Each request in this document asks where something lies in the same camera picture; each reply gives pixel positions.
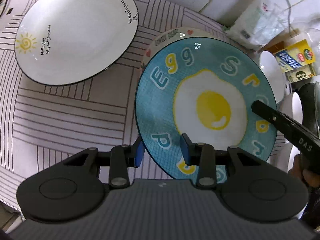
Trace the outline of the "person's right hand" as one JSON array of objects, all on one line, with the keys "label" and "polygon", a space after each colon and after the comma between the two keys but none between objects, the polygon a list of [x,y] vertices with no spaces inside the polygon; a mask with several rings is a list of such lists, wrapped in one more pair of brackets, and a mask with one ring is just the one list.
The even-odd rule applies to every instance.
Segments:
[{"label": "person's right hand", "polygon": [[292,168],[288,171],[288,174],[300,180],[302,179],[303,171],[300,168],[300,154],[294,157]]}]

